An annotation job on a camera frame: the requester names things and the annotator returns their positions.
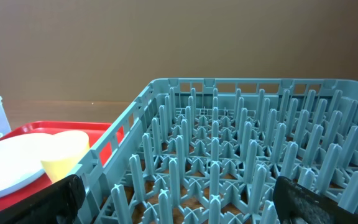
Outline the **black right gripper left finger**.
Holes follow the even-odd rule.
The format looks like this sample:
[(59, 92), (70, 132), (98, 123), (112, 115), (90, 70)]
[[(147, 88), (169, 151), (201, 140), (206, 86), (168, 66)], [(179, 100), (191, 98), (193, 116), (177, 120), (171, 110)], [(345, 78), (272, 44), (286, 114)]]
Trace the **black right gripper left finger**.
[(72, 174), (0, 211), (0, 224), (73, 223), (85, 201), (85, 186)]

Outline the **yellow plastic cup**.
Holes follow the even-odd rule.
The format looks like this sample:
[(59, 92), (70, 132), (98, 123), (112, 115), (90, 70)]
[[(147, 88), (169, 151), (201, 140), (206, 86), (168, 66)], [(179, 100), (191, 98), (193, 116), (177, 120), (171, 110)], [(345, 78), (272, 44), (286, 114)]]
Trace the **yellow plastic cup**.
[(67, 176), (90, 149), (90, 137), (84, 131), (69, 130), (50, 134), (39, 159), (52, 183)]

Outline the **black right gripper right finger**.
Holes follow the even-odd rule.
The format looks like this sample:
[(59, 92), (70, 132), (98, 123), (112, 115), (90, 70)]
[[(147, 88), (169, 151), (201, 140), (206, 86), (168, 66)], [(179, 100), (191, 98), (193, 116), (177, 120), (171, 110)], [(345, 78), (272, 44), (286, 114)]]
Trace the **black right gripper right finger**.
[(358, 224), (358, 215), (284, 176), (276, 181), (273, 203), (280, 223)]

